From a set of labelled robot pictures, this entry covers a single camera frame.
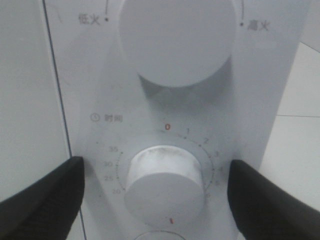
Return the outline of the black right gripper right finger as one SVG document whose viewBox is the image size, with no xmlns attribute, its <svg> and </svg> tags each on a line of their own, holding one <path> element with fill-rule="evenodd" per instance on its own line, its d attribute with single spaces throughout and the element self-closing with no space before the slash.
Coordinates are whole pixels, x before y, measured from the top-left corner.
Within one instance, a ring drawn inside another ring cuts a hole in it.
<svg viewBox="0 0 320 240">
<path fill-rule="evenodd" d="M 288 194 L 243 160 L 231 161 L 227 199 L 247 240 L 318 240 L 320 213 Z"/>
</svg>

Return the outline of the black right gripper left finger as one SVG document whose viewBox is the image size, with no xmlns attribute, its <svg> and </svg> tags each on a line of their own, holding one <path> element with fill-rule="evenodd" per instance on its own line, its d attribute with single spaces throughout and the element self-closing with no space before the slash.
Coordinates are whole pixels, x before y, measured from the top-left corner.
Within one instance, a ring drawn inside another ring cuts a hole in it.
<svg viewBox="0 0 320 240">
<path fill-rule="evenodd" d="M 65 240 L 84 197 L 84 159 L 73 156 L 0 203 L 2 240 Z"/>
</svg>

